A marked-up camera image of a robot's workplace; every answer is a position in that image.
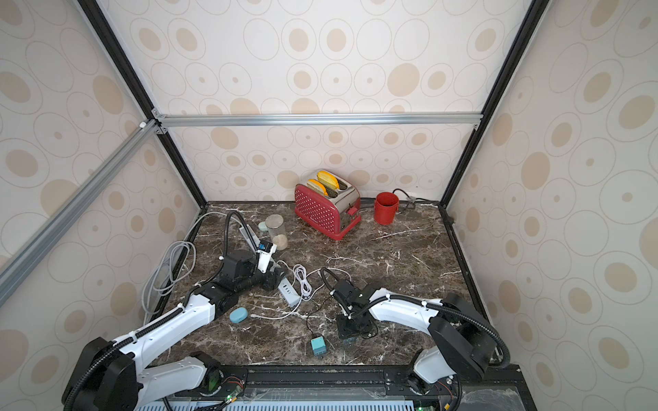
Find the teal charger with black cable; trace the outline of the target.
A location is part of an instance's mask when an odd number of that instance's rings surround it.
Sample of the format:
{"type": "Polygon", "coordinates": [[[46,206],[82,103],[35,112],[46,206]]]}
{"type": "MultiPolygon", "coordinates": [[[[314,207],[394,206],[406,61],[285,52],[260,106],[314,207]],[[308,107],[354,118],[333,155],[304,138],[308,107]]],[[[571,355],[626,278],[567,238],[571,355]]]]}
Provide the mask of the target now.
{"type": "Polygon", "coordinates": [[[334,323],[335,320],[330,319],[329,315],[327,314],[327,311],[324,309],[325,304],[331,299],[331,296],[327,296],[327,298],[320,303],[320,306],[315,309],[315,311],[309,313],[306,317],[306,327],[308,328],[309,332],[311,333],[311,339],[310,339],[310,347],[311,351],[315,356],[321,356],[322,354],[325,354],[327,352],[327,342],[325,341],[325,337],[323,337],[322,333],[320,330],[315,331],[311,326],[309,321],[312,318],[319,318],[323,320],[323,323],[320,325],[320,328],[322,326],[328,327],[329,324],[334,323]]]}

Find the blue earbud case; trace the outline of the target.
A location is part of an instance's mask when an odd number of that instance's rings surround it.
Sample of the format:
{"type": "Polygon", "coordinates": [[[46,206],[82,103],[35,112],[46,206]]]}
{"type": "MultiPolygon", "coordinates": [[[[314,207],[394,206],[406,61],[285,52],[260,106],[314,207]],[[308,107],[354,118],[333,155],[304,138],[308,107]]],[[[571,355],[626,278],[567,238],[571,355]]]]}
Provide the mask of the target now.
{"type": "Polygon", "coordinates": [[[246,308],[236,308],[230,313],[229,319],[233,324],[240,324],[248,318],[248,310],[246,308]]]}

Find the white power strip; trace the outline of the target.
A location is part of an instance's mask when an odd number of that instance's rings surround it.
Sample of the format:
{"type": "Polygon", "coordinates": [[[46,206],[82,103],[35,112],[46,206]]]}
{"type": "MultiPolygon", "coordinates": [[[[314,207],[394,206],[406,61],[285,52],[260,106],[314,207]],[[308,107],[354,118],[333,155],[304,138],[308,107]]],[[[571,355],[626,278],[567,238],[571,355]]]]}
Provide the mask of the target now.
{"type": "Polygon", "coordinates": [[[238,282],[237,289],[244,291],[255,286],[269,291],[277,289],[290,308],[296,307],[301,302],[301,296],[286,278],[285,269],[273,257],[282,242],[279,239],[275,242],[260,240],[248,224],[239,231],[255,254],[255,260],[244,264],[247,277],[238,282]]]}

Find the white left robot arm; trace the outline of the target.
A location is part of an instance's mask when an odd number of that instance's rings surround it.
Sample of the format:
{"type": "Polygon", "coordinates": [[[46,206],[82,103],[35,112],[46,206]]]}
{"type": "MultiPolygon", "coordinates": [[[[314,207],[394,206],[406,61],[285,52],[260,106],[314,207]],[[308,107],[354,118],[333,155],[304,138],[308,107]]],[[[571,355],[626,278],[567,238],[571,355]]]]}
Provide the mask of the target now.
{"type": "Polygon", "coordinates": [[[64,389],[64,409],[135,410],[201,387],[214,372],[206,356],[151,364],[192,332],[228,313],[242,294],[253,288],[276,290],[283,278],[284,269],[268,253],[229,253],[219,270],[196,284],[173,310],[114,340],[97,337],[89,342],[64,389]]]}

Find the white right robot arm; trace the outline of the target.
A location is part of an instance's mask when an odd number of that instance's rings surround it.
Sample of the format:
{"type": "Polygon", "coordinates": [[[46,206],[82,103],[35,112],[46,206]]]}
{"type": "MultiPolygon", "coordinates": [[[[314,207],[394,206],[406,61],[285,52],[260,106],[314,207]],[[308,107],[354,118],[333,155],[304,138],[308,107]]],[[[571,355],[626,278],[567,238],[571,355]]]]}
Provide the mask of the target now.
{"type": "Polygon", "coordinates": [[[464,298],[450,293],[423,300],[385,288],[359,289],[340,280],[330,296],[342,313],[337,326],[342,339],[372,335],[379,322],[402,325],[428,335],[435,347],[418,352],[405,373],[405,384],[416,395],[450,378],[479,382],[490,368],[507,368],[511,353],[500,334],[464,298]]]}

